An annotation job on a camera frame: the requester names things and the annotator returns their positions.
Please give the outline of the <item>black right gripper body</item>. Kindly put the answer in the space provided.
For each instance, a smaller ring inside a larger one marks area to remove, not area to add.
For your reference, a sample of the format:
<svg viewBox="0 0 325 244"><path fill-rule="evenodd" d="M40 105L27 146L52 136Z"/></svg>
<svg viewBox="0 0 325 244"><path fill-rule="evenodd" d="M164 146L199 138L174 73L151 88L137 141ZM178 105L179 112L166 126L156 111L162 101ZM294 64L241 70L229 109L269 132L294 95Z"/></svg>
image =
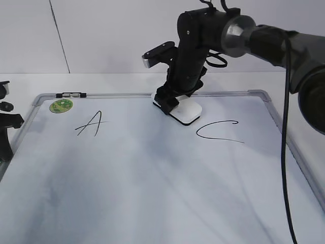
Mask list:
<svg viewBox="0 0 325 244"><path fill-rule="evenodd" d="M169 65L165 84L157 89L160 98L171 98L186 95L196 85L201 85L207 48L199 47L194 41L179 40L176 55Z"/></svg>

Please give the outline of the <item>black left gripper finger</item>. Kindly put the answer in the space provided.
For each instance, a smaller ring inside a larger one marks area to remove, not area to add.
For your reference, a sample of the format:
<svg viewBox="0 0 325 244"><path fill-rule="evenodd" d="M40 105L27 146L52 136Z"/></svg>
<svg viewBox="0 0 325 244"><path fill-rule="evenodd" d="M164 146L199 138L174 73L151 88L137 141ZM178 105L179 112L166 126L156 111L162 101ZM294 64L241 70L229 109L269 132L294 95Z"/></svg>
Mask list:
<svg viewBox="0 0 325 244"><path fill-rule="evenodd" d="M7 128L1 128L0 144L1 162L9 162L13 157L13 151L9 143Z"/></svg>

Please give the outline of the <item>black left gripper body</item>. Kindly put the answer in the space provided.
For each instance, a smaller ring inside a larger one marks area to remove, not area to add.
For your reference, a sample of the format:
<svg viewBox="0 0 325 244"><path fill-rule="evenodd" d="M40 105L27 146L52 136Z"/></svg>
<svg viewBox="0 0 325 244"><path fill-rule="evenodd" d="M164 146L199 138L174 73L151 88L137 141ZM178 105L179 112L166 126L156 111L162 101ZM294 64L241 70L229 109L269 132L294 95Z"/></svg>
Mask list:
<svg viewBox="0 0 325 244"><path fill-rule="evenodd" d="M15 128L19 129L24 123L20 114L9 114L14 109L14 105L9 102L1 102L1 129Z"/></svg>

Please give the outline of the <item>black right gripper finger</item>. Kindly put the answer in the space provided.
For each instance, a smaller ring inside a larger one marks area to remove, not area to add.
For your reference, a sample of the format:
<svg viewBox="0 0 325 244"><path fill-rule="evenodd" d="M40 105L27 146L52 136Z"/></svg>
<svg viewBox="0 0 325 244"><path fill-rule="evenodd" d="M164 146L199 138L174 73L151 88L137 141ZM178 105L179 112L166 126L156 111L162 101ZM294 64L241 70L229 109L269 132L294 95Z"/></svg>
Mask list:
<svg viewBox="0 0 325 244"><path fill-rule="evenodd" d="M196 85L191 91L187 93L188 97L191 97L197 90L201 89L203 85Z"/></svg>
<svg viewBox="0 0 325 244"><path fill-rule="evenodd" d="M179 105L179 101L175 97L163 99L155 95L154 101L164 114L170 114L170 112Z"/></svg>

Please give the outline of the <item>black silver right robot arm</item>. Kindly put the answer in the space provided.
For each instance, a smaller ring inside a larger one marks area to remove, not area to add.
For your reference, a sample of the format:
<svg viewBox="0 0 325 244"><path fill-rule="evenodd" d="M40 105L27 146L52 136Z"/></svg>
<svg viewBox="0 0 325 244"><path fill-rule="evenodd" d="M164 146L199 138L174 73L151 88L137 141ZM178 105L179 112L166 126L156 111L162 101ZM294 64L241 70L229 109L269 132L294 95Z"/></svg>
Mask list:
<svg viewBox="0 0 325 244"><path fill-rule="evenodd" d="M304 119L313 129L324 132L323 36L256 25L239 9L221 12L214 8L182 13L177 31L178 44L166 42L150 55L169 67L167 80L155 95L165 114L178 105L179 96L191 96L202 87L208 57L250 54L286 69L289 92L298 94Z"/></svg>

